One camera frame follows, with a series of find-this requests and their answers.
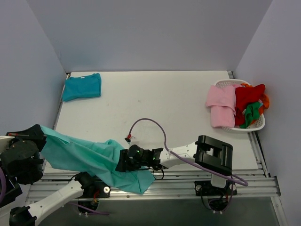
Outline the mint green t shirt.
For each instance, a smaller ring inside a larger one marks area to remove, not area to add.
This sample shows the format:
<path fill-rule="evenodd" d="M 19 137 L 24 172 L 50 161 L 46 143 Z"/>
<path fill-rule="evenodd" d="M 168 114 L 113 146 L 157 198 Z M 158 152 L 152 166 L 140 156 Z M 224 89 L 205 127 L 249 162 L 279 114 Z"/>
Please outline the mint green t shirt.
<path fill-rule="evenodd" d="M 111 187 L 136 194 L 143 194 L 155 181 L 148 170 L 115 170 L 123 149 L 115 140 L 97 143 L 70 137 L 45 126 L 41 129 L 46 135 L 41 153 L 54 169 L 88 172 Z"/>

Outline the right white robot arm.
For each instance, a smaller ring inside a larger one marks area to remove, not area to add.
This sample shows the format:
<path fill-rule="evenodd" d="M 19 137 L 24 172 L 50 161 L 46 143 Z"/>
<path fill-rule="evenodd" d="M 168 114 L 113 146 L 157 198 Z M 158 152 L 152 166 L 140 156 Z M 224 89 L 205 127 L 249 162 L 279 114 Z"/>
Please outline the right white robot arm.
<path fill-rule="evenodd" d="M 233 146 L 215 138 L 201 135 L 189 145 L 164 152 L 164 148 L 143 149 L 131 144 L 120 151 L 117 172 L 137 171 L 144 168 L 154 170 L 169 169 L 187 163 L 206 172 L 212 177 L 209 189 L 214 194 L 225 190 L 232 175 Z"/>

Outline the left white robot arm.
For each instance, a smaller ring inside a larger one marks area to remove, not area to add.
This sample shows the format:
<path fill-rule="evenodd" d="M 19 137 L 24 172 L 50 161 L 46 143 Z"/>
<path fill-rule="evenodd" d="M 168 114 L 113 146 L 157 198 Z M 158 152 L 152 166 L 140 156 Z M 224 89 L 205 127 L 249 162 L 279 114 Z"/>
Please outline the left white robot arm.
<path fill-rule="evenodd" d="M 0 137 L 0 224 L 2 226 L 37 226 L 51 213 L 78 197 L 90 197 L 95 185 L 87 172 L 76 174 L 66 186 L 39 202 L 14 207 L 22 194 L 20 185 L 33 184 L 42 176 L 40 152 L 47 136 L 40 125 Z"/>

